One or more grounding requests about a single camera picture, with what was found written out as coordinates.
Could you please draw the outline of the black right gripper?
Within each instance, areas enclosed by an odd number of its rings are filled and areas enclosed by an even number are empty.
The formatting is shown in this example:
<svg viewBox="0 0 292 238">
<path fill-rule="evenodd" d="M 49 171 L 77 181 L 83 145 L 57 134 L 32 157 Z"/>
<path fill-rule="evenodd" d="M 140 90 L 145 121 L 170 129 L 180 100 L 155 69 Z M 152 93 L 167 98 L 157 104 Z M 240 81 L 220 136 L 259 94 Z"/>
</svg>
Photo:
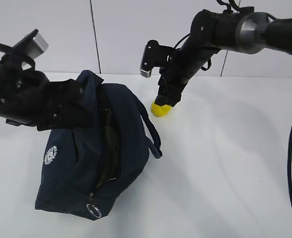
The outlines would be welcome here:
<svg viewBox="0 0 292 238">
<path fill-rule="evenodd" d="M 181 101 L 182 92 L 189 80 L 199 70 L 207 71 L 211 67 L 213 47 L 197 45 L 189 34 L 179 40 L 177 45 L 180 43 L 183 43 L 180 48 L 159 45 L 162 59 L 158 64 L 160 78 L 155 99 L 158 106 L 174 107 Z"/>
</svg>

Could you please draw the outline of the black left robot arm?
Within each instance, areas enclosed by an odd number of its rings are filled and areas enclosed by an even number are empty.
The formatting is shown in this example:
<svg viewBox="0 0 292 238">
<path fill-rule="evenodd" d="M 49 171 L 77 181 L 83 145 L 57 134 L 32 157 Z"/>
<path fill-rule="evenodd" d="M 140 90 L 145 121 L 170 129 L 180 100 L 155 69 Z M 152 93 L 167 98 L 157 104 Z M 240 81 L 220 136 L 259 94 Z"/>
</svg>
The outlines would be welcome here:
<svg viewBox="0 0 292 238">
<path fill-rule="evenodd" d="M 90 128 L 94 117 L 80 101 L 84 86 L 73 80 L 51 82 L 33 69 L 0 64 L 0 117 L 13 126 L 52 129 Z"/>
</svg>

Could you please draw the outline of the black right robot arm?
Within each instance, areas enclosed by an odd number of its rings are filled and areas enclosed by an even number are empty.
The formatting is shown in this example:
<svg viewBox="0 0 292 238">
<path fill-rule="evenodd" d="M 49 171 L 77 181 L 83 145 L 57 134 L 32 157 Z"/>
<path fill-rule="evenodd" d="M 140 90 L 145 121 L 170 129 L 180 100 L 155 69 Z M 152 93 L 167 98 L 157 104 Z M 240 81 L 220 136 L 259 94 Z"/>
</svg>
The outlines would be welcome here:
<svg viewBox="0 0 292 238">
<path fill-rule="evenodd" d="M 189 80 L 221 50 L 253 55 L 271 49 L 292 55 L 292 18 L 270 18 L 265 12 L 197 13 L 187 40 L 161 69 L 155 104 L 174 107 Z"/>
</svg>

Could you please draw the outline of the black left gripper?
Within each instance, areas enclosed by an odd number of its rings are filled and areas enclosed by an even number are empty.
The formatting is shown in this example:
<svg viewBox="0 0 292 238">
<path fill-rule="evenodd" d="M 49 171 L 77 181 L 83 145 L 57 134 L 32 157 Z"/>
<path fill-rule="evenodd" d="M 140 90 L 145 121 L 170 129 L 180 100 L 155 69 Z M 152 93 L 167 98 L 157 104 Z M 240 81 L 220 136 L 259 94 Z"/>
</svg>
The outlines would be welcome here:
<svg viewBox="0 0 292 238">
<path fill-rule="evenodd" d="M 89 128 L 94 116 L 79 104 L 64 103 L 80 100 L 83 91 L 73 79 L 51 82 L 39 71 L 0 72 L 0 117 L 15 126 L 36 126 L 38 131 Z"/>
</svg>

